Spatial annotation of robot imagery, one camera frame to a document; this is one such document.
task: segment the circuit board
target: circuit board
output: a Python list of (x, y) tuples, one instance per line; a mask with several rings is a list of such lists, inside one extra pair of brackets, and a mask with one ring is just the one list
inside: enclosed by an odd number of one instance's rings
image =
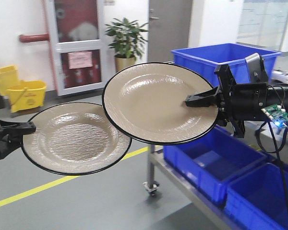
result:
[(288, 126), (288, 113), (280, 105), (273, 104), (261, 110), (280, 129)]

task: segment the metal cart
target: metal cart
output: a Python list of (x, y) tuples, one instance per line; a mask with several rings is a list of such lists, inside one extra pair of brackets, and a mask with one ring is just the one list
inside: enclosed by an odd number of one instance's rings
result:
[(222, 230), (242, 230), (242, 228), (228, 218), (220, 208), (214, 205), (173, 167), (167, 164), (163, 158), (162, 147), (155, 145), (148, 145), (147, 182), (143, 183), (145, 189), (151, 196), (154, 196), (159, 188), (159, 183), (155, 181), (155, 167), (160, 169), (218, 228)]

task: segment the plate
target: plate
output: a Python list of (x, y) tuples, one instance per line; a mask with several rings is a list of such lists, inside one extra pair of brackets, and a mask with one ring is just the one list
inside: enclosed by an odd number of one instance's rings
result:
[(29, 121), (34, 122), (36, 132), (23, 136), (23, 152), (32, 163), (53, 173), (99, 172), (122, 159), (131, 144), (98, 104), (59, 104)]
[(188, 94), (212, 89), (199, 74), (166, 63), (144, 63), (117, 73), (103, 91), (110, 122), (134, 139), (159, 145), (197, 139), (216, 123), (216, 106), (185, 105)]

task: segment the yellow floor line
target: yellow floor line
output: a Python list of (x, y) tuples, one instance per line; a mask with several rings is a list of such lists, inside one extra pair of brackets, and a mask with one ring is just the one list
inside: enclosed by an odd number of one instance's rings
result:
[[(135, 155), (138, 155), (140, 153), (143, 153), (143, 152), (146, 152), (148, 150), (148, 147), (145, 147), (145, 148), (142, 148), (142, 149), (138, 149), (136, 151), (133, 151), (133, 152), (130, 152), (130, 153), (127, 153), (122, 160), (125, 160), (125, 159), (128, 159), (130, 157), (133, 157)], [(14, 195), (14, 196), (11, 196), (11, 197), (8, 197), (6, 199), (3, 199), (3, 200), (0, 200), (0, 207), (1, 206), (4, 206), (4, 205), (7, 205), (7, 204), (10, 204), (12, 202), (15, 202), (17, 200), (20, 200), (20, 199), (23, 199), (25, 197), (28, 197), (28, 196), (31, 196), (33, 194), (36, 194), (36, 193), (39, 193), (41, 191), (44, 191), (46, 189), (49, 189), (49, 188), (52, 188), (54, 186), (57, 186), (61, 183), (64, 183), (64, 182), (67, 182), (67, 181), (70, 181), (74, 178), (77, 178), (79, 176), (64, 176), (60, 179), (57, 179), (55, 181), (52, 181), (52, 182), (49, 182), (47, 184), (43, 184), (39, 187), (36, 187), (36, 188), (33, 188), (33, 189), (30, 189), (28, 191), (25, 191), (23, 193), (20, 193), (20, 194), (17, 194), (17, 195)]]

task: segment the paper sign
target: paper sign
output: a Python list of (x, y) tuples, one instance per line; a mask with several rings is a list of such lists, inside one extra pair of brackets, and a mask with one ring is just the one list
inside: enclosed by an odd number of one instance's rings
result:
[(68, 62), (70, 69), (79, 69), (85, 67), (91, 67), (92, 64), (92, 52), (82, 51), (68, 53)]

